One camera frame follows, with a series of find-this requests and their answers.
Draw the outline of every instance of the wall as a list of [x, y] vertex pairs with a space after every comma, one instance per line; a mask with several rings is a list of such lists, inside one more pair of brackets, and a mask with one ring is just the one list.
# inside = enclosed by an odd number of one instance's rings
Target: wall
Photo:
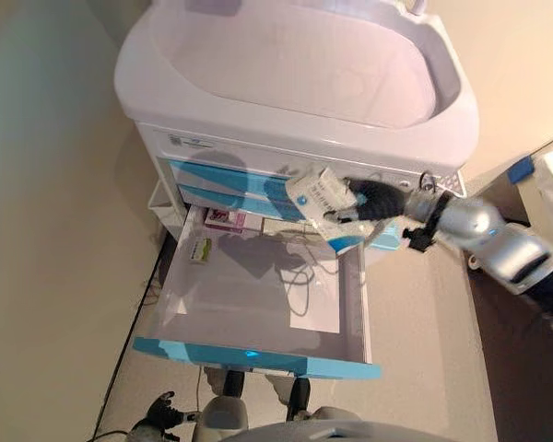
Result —
[[0, 441], [91, 436], [157, 254], [155, 172], [102, 21], [0, 0]]
[[469, 191], [553, 139], [553, 0], [429, 0], [477, 96]]

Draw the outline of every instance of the barcode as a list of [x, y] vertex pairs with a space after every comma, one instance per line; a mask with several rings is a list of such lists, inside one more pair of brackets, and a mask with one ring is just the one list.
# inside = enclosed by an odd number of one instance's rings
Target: barcode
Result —
[[172, 145], [181, 145], [182, 144], [181, 137], [178, 136], [178, 135], [170, 134], [170, 135], [168, 135], [168, 139], [170, 140]]
[[328, 203], [327, 198], [324, 196], [324, 192], [327, 192], [324, 185], [320, 182], [315, 183], [315, 185], [311, 186], [310, 193], [312, 194], [313, 198], [317, 200], [317, 203], [326, 209], [327, 212], [331, 212], [334, 210], [334, 207], [332, 207], [331, 204]]

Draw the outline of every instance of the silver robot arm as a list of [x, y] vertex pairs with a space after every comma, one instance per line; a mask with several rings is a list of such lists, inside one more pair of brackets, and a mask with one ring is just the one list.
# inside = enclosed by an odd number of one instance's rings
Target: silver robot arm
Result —
[[553, 246], [531, 230], [506, 224], [493, 205], [480, 198], [456, 198], [449, 192], [403, 192], [370, 180], [347, 179], [365, 203], [324, 217], [337, 223], [405, 215], [424, 225], [405, 230], [412, 249], [425, 251], [438, 231], [467, 250], [478, 267], [515, 295], [536, 304], [553, 328]]

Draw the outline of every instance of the closed drawer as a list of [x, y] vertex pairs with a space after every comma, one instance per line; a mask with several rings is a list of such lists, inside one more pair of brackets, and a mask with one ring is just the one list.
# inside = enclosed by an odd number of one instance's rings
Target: closed drawer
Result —
[[188, 161], [171, 161], [174, 179], [181, 185], [235, 195], [290, 203], [286, 178], [250, 171], [219, 168]]
[[214, 209], [241, 210], [255, 215], [286, 219], [288, 221], [304, 219], [303, 215], [292, 203], [259, 199], [250, 195], [212, 192], [186, 185], [179, 185], [178, 190], [181, 193], [182, 199], [189, 204], [213, 207]]
[[[204, 226], [192, 207], [147, 335], [134, 348], [175, 361], [377, 378], [364, 256]], [[191, 256], [210, 240], [206, 263]]]

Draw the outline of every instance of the floor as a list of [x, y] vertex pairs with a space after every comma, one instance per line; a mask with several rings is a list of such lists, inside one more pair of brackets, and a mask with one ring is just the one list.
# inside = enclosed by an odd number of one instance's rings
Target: floor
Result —
[[[488, 379], [477, 319], [460, 262], [453, 250], [437, 246], [421, 255], [402, 249], [372, 260], [367, 268], [373, 361], [381, 379], [312, 380], [310, 410], [334, 405], [365, 420], [402, 425], [461, 442], [494, 441]], [[147, 334], [156, 297], [147, 298], [134, 335]], [[121, 365], [100, 431], [129, 429], [163, 391], [174, 390], [183, 411], [197, 407], [198, 366], [179, 364], [129, 350]], [[283, 394], [289, 378], [247, 374], [243, 399], [250, 426], [285, 419], [275, 386]], [[221, 383], [204, 371], [200, 407]], [[190, 440], [193, 428], [173, 432]]]
[[500, 442], [553, 440], [553, 331], [481, 272], [470, 273]]

